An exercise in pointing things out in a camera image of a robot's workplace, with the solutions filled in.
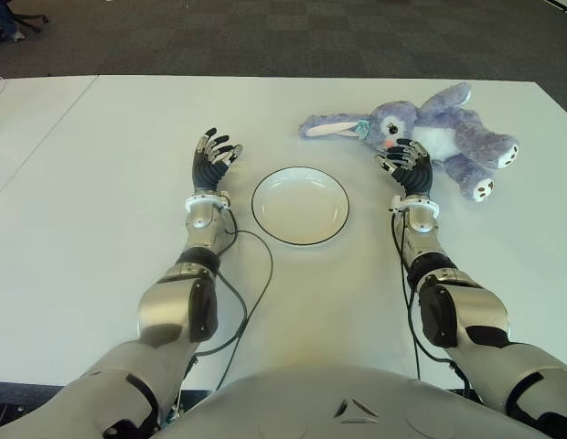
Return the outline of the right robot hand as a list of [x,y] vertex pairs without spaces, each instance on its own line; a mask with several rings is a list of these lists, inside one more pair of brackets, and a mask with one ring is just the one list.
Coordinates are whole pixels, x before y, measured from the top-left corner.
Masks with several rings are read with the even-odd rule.
[[407,196],[429,197],[433,185],[433,168],[427,150],[418,142],[400,138],[375,161],[399,183]]

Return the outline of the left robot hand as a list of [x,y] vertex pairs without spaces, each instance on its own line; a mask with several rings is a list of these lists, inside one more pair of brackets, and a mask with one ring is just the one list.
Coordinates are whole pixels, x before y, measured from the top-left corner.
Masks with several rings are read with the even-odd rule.
[[196,192],[216,192],[221,179],[241,156],[242,145],[229,145],[230,137],[217,132],[216,127],[208,129],[195,147],[191,176]]

